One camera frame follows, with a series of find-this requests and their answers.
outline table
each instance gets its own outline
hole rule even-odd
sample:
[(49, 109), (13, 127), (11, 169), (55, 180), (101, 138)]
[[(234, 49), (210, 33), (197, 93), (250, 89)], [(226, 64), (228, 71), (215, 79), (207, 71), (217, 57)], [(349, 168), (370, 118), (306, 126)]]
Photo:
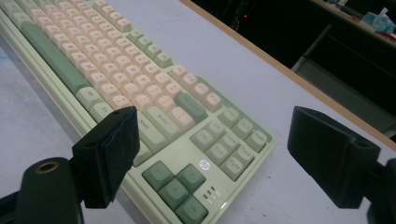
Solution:
[[(246, 39), (197, 14), (190, 2), (108, 2), (179, 63), (217, 86), (278, 144), (219, 223), (364, 223), (368, 202), (340, 210), (291, 157), (287, 140), (295, 105), (324, 112), (381, 148), (379, 160), (394, 158), (388, 138), (345, 110)], [(80, 136), (39, 83), (0, 38), (0, 197), (19, 189), (22, 173), (49, 157), (70, 159)], [(86, 223), (145, 223), (120, 190), (106, 210), (83, 209)]]

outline keyboard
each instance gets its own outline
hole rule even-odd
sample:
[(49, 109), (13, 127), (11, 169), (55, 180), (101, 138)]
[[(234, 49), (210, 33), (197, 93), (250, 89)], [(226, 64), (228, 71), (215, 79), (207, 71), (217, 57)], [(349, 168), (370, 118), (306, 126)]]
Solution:
[(216, 223), (275, 147), (269, 130), (107, 1), (0, 8), (5, 40), (81, 135), (137, 108), (140, 149), (121, 187), (151, 223)]

